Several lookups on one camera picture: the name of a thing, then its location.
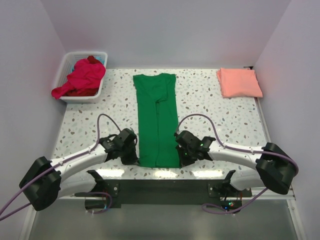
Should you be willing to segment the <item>green t shirt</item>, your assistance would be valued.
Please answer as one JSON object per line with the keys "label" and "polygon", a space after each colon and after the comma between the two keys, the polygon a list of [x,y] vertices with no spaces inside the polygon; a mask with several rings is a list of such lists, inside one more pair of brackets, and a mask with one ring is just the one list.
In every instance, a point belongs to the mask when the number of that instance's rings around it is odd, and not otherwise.
{"label": "green t shirt", "polygon": [[138,110],[139,162],[142,167],[179,168],[174,133],[178,126],[176,76],[133,76]]}

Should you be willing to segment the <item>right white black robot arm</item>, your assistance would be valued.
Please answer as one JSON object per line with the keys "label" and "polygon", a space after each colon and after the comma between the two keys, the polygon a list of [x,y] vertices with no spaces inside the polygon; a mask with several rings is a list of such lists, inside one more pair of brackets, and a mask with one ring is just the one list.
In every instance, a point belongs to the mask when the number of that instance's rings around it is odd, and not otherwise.
{"label": "right white black robot arm", "polygon": [[298,174],[298,165],[276,144],[249,147],[222,143],[218,137],[205,136],[199,139],[183,130],[174,134],[180,165],[186,167],[196,161],[223,161],[247,167],[246,171],[233,170],[223,183],[223,192],[230,197],[247,188],[265,187],[286,195],[293,178]]}

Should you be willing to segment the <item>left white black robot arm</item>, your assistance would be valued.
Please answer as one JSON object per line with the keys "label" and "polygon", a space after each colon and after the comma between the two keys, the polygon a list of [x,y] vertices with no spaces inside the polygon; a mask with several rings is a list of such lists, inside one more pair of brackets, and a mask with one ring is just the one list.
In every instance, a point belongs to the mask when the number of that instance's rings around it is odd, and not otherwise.
{"label": "left white black robot arm", "polygon": [[119,158],[124,165],[134,164],[137,135],[125,128],[119,134],[102,137],[97,142],[71,155],[48,160],[37,158],[19,183],[19,187],[36,211],[42,211],[52,205],[58,198],[67,195],[88,192],[99,196],[104,184],[89,180],[81,174],[77,180],[68,179],[83,170],[109,160]]}

